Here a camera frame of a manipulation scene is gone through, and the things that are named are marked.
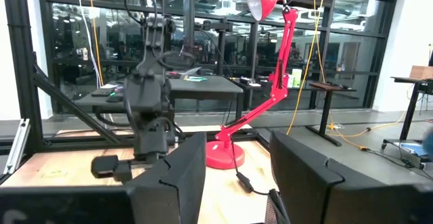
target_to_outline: glass wall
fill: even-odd
[[[79,99],[96,88],[96,76],[91,63],[90,51],[99,52],[104,81],[115,81],[125,77],[143,57],[143,32],[122,8],[123,0],[94,0],[97,7],[89,7],[89,0],[83,0],[83,12],[77,0],[48,1],[51,46],[51,61],[54,81],[71,99]],[[140,9],[151,12],[154,4],[150,0],[127,0],[139,17]],[[249,12],[246,0],[194,0],[197,24],[204,21],[220,22],[226,18],[233,24],[233,32],[226,33],[223,54],[225,76],[260,78],[263,89],[255,91],[246,99],[250,108],[255,108],[269,98],[270,82],[266,77],[275,70],[283,36],[283,5],[263,20],[256,22]],[[156,0],[158,12],[162,11],[162,0]],[[306,88],[309,83],[321,81],[319,55],[323,58],[325,79],[341,85],[348,85],[356,92],[337,94],[333,108],[368,108],[372,103],[372,91],[379,75],[380,63],[386,45],[387,12],[392,2],[379,0],[335,0],[334,6],[326,5],[313,9],[311,3],[293,2],[299,11],[291,44],[287,73],[293,69],[306,74]],[[166,14],[172,16],[176,30],[171,36],[173,51],[183,48],[183,0],[165,0]],[[315,31],[315,15],[319,19]],[[85,21],[90,30],[87,35]],[[96,29],[97,44],[93,34]],[[317,35],[319,49],[312,47],[313,36]],[[192,53],[195,66],[217,73],[219,54],[219,33],[215,30],[196,30]],[[309,70],[306,64],[310,58]],[[272,110],[293,110],[298,90],[290,89],[290,95]],[[303,91],[300,109],[323,106],[324,95],[311,96]],[[224,112],[228,103],[221,101],[196,101],[179,99],[177,112]]]
[[[336,0],[331,28],[367,34],[382,34],[389,2],[378,0]]]

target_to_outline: red desk lamp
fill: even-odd
[[[258,21],[263,20],[271,13],[277,1],[278,0],[247,0],[251,14]],[[239,120],[221,126],[221,132],[215,135],[216,141],[211,141],[206,144],[206,165],[209,167],[216,169],[234,169],[235,161],[237,166],[241,166],[245,161],[245,152],[238,145],[232,144],[231,136],[241,127],[288,96],[287,84],[283,82],[283,75],[286,71],[295,22],[298,17],[298,11],[288,7],[290,1],[291,0],[283,0],[285,27],[270,99]]]

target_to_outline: black desk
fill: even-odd
[[[384,139],[384,143],[382,144],[382,149],[386,147],[387,143],[413,143],[413,141],[417,143],[421,143],[422,140],[407,140],[407,134],[409,133],[409,129],[411,127],[413,114],[415,113],[415,107],[418,101],[418,95],[420,91],[426,91],[427,86],[426,83],[433,83],[432,80],[419,80],[419,79],[410,79],[410,78],[401,78],[401,77],[391,77],[394,79],[395,83],[412,83],[413,90],[411,101],[409,102],[409,106],[407,107],[405,122],[403,123],[403,128],[401,129],[400,139]]]
[[[244,102],[244,91],[236,84],[223,76],[201,76],[205,81],[192,82],[182,79],[170,79],[171,91],[170,101],[175,106],[175,99],[215,99],[215,100],[237,100],[236,118],[242,115],[242,104]],[[93,111],[97,108],[109,110],[123,110],[123,102],[108,103],[106,97],[93,97],[91,94],[76,100],[78,106],[92,106]]]
[[[318,136],[328,140],[329,142],[331,142],[335,146],[341,146],[342,144],[339,141],[335,140],[334,138],[332,138],[326,134],[327,118],[329,116],[329,110],[331,108],[332,93],[333,92],[355,92],[356,90],[355,89],[337,89],[337,88],[324,89],[324,88],[318,88],[318,87],[314,87],[314,86],[309,86],[309,88],[312,91],[316,91],[316,93],[318,91],[326,92],[326,96],[325,96],[325,104],[323,105],[323,112],[322,112],[322,118],[320,121],[319,130],[317,130],[313,126],[306,126],[306,128],[308,130],[312,131],[313,133],[318,134]]]

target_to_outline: wooden table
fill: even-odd
[[[183,128],[203,131],[203,127]],[[245,150],[240,171],[261,192],[276,188],[269,153],[256,141],[237,142]],[[86,150],[35,154],[1,187],[117,185],[113,179],[95,179],[90,163],[96,156],[116,154],[120,159],[133,157],[132,149]],[[134,169],[133,175],[143,172]],[[247,194],[239,185],[235,170],[206,168],[206,180],[199,223],[260,223],[265,220],[266,196]]]

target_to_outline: floor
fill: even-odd
[[[359,125],[344,125],[344,129],[340,129],[339,132],[343,135],[354,135],[362,132],[367,127],[374,127],[373,124],[359,124]],[[424,133],[431,129],[433,124],[429,122],[415,122],[412,124],[408,139],[421,139]],[[276,128],[286,133],[287,127]],[[372,150],[381,152],[381,144],[383,139],[398,139],[401,132],[401,124],[392,125],[388,127],[382,127],[376,130],[372,130],[368,133],[363,134],[360,137],[347,138],[351,142],[366,146]],[[318,152],[326,155],[329,158],[333,158],[338,162],[349,166],[350,168],[364,173],[382,183],[386,184],[404,184],[404,183],[431,183],[431,180],[426,179],[412,173],[411,171],[404,169],[403,167],[397,166],[386,159],[383,159],[374,154],[362,152],[353,145],[346,143],[341,137],[335,137],[338,141],[342,142],[341,147],[336,147],[330,142],[322,139],[316,134],[310,132],[305,127],[295,127],[290,132],[290,137],[302,142]],[[400,152],[397,147],[388,145],[383,153],[400,158]],[[403,152],[403,158],[408,158],[407,154]],[[402,164],[399,159],[393,159],[396,163]],[[424,174],[418,169],[412,169],[416,173]],[[433,176],[433,164],[427,165],[425,171]]]
[[[292,115],[293,112],[268,112],[251,122],[250,125],[257,129],[266,128],[270,130],[283,131],[285,133],[292,120]],[[344,135],[356,134],[367,127],[396,122],[398,119],[402,118],[401,122],[396,125],[382,127],[360,137],[350,138],[353,143],[367,146],[376,151],[380,151],[380,146],[384,138],[396,139],[399,137],[404,121],[402,115],[403,112],[385,113],[372,110],[333,110],[331,113],[333,120],[343,125],[344,128],[340,129],[340,132]],[[433,127],[432,123],[427,122],[428,119],[433,119],[433,111],[423,111],[420,115],[416,112],[413,117],[413,123],[408,138],[421,139],[426,131]],[[126,121],[126,118],[123,116],[114,116],[114,120],[116,122],[121,122]],[[180,126],[220,125],[223,121],[223,113],[200,113],[200,115],[196,113],[182,113],[177,114],[175,120]],[[337,148],[328,141],[305,129],[305,125],[318,125],[320,120],[320,110],[299,111],[294,122],[294,127],[291,130],[290,137],[293,137],[294,139],[306,144],[308,147],[311,147],[326,156],[335,158],[347,166],[365,173],[383,183],[396,184],[430,182],[430,180],[392,164],[379,156],[361,152],[356,147],[344,142],[342,139],[339,140],[342,142],[343,146]],[[4,137],[12,137],[16,132],[17,126],[18,121],[0,122],[0,127],[2,128],[1,134]],[[76,117],[69,115],[56,115],[48,120],[44,120],[43,129],[46,137],[50,137],[50,135],[61,130],[88,129],[88,127]],[[400,156],[398,148],[391,145],[384,150],[384,153],[397,158]],[[430,175],[433,175],[433,164],[432,166],[427,166],[426,171]]]

